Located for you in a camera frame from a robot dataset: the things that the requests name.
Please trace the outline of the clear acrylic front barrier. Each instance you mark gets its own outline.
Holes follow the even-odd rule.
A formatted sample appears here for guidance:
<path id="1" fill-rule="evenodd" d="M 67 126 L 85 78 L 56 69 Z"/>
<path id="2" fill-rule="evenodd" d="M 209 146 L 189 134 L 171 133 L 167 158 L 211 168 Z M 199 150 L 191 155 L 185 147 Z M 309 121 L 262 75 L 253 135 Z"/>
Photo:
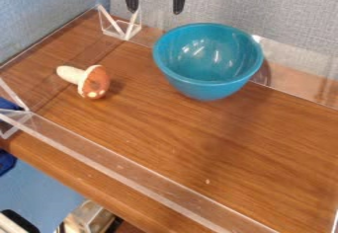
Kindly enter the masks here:
<path id="1" fill-rule="evenodd" d="M 280 233 L 35 113 L 30 127 L 31 136 L 215 233 Z"/>

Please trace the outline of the metallic object under table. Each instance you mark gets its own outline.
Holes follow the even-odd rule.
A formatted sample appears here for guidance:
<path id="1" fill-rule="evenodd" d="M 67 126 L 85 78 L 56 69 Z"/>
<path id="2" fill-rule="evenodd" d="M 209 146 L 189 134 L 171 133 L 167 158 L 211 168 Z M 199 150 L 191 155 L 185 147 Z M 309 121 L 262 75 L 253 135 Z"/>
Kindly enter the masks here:
<path id="1" fill-rule="evenodd" d="M 60 223 L 56 233 L 105 233 L 117 216 L 93 200 L 86 200 Z"/>

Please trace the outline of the blue bowl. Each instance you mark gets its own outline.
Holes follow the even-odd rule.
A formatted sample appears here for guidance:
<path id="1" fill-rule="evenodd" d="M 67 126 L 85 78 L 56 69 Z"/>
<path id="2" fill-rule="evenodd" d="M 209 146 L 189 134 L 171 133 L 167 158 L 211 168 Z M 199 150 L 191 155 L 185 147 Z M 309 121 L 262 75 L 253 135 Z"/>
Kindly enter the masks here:
<path id="1" fill-rule="evenodd" d="M 167 31 L 153 56 L 169 83 L 189 98 L 223 99 L 238 92 L 264 65 L 264 50 L 242 30 L 194 23 Z"/>

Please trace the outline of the clear acrylic left corner bracket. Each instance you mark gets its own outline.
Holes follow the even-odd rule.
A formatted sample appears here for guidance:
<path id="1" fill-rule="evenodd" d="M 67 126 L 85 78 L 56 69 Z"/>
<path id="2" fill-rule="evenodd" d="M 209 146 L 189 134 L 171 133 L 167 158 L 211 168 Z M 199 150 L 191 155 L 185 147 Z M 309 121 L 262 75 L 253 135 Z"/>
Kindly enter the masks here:
<path id="1" fill-rule="evenodd" d="M 8 139 L 18 131 L 27 132 L 31 120 L 28 106 L 0 78 L 0 138 Z"/>

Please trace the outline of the clear acrylic back barrier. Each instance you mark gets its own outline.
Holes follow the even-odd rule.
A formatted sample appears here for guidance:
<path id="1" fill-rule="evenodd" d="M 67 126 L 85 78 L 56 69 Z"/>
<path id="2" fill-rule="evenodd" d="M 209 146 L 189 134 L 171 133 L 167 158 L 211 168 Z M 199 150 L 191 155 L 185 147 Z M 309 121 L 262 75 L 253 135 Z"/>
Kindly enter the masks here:
<path id="1" fill-rule="evenodd" d="M 154 50 L 166 32 L 145 27 L 131 41 Z M 338 110 L 338 56 L 330 57 L 258 35 L 252 36 L 262 47 L 265 60 L 248 83 L 254 82 Z"/>

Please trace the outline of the brown and white toy mushroom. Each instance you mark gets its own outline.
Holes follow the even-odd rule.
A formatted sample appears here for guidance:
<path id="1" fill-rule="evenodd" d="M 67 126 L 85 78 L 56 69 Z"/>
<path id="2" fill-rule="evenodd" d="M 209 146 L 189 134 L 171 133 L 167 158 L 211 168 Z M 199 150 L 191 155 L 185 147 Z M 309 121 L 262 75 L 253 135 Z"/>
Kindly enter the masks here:
<path id="1" fill-rule="evenodd" d="M 87 99 L 101 99 L 110 88 L 110 77 L 102 65 L 93 65 L 86 70 L 73 66 L 59 66 L 56 75 L 78 87 L 78 94 Z"/>

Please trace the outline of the black white object bottom left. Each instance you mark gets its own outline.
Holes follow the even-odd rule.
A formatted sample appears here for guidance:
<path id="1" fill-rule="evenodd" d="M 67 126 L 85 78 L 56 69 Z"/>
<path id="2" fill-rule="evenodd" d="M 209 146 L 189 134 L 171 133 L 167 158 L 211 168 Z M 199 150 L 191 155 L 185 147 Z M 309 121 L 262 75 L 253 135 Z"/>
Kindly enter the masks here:
<path id="1" fill-rule="evenodd" d="M 2 214 L 28 233 L 42 233 L 35 224 L 12 209 L 4 209 Z"/>

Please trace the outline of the clear acrylic corner bracket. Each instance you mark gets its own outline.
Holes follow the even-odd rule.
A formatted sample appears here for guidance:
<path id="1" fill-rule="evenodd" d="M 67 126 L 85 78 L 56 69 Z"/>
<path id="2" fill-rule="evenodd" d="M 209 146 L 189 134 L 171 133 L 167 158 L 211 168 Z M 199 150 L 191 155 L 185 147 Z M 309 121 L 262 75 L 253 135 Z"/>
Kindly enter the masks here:
<path id="1" fill-rule="evenodd" d="M 18 131 L 27 132 L 31 120 L 28 106 L 0 78 L 0 138 L 8 139 Z"/>
<path id="2" fill-rule="evenodd" d="M 121 40 L 130 40 L 142 30 L 142 9 L 131 15 L 129 21 L 115 19 L 102 4 L 97 6 L 102 33 Z"/>

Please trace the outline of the clear acrylic barrier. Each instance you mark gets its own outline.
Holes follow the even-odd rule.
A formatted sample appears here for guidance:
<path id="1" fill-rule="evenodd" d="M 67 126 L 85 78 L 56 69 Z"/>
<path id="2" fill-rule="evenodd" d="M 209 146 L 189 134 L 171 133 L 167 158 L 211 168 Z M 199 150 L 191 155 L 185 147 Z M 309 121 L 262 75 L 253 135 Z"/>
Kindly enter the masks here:
<path id="1" fill-rule="evenodd" d="M 31 136 L 215 233 L 280 233 L 35 113 L 30 127 Z"/>
<path id="2" fill-rule="evenodd" d="M 166 32 L 145 27 L 131 41 L 154 50 Z M 330 57 L 258 35 L 252 36 L 262 47 L 265 60 L 248 83 L 254 82 L 338 110 L 338 56 Z"/>

